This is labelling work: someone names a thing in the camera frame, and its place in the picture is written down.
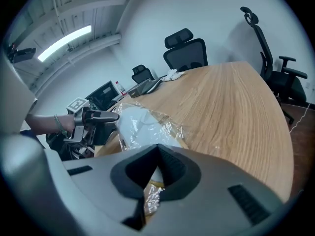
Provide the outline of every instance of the human arm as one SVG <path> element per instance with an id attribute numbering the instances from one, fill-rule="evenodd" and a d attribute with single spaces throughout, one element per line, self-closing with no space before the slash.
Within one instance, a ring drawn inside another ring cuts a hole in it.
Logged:
<path id="1" fill-rule="evenodd" d="M 63 128 L 68 132 L 72 132 L 74 129 L 73 115 L 63 115 L 57 117 Z M 60 132 L 54 116 L 38 116 L 28 114 L 25 118 L 25 121 L 37 136 Z"/>

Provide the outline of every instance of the wrist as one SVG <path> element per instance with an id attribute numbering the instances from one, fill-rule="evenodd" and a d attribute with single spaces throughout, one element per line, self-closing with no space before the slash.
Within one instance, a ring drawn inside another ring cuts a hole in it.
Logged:
<path id="1" fill-rule="evenodd" d="M 65 115 L 58 117 L 63 128 L 72 133 L 74 129 L 74 116 L 73 115 Z"/>

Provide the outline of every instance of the ceiling light fixture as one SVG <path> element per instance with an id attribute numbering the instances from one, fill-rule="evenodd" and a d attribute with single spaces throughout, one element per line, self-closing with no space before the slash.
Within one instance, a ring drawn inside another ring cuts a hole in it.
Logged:
<path id="1" fill-rule="evenodd" d="M 56 50 L 58 50 L 60 47 L 66 45 L 67 43 L 71 42 L 73 39 L 76 39 L 86 33 L 89 33 L 92 31 L 91 26 L 83 27 L 79 30 L 76 30 L 73 33 L 70 33 L 69 35 L 63 37 L 62 39 L 58 40 L 56 43 L 48 47 L 41 55 L 38 56 L 38 59 L 43 62 L 45 61 L 51 54 L 53 54 Z"/>

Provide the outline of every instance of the ceiling beam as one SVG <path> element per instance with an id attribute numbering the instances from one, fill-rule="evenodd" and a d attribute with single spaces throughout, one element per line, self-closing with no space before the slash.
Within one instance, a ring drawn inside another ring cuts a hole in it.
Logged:
<path id="1" fill-rule="evenodd" d="M 58 8 L 59 17 L 63 19 L 82 11 L 105 6 L 123 5 L 125 2 L 126 0 L 76 0 L 74 2 L 69 2 L 63 6 L 60 6 Z M 58 20 L 54 10 L 46 13 L 21 33 L 21 35 L 14 41 L 15 46 L 19 47 L 19 45 L 27 38 L 34 39 L 39 32 L 45 31 L 53 23 L 57 22 Z"/>

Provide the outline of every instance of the plastic bag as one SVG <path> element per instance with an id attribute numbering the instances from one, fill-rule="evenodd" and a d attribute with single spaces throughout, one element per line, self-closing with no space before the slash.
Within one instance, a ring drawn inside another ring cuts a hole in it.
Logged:
<path id="1" fill-rule="evenodd" d="M 146 216 L 156 212 L 158 209 L 159 194 L 163 190 L 164 188 L 155 186 L 152 183 L 149 183 L 144 189 L 144 213 Z"/>
<path id="2" fill-rule="evenodd" d="M 121 103 L 114 112 L 120 115 L 116 126 L 123 151 L 153 144 L 188 148 L 182 125 L 173 123 L 166 114 L 151 111 L 139 103 Z"/>

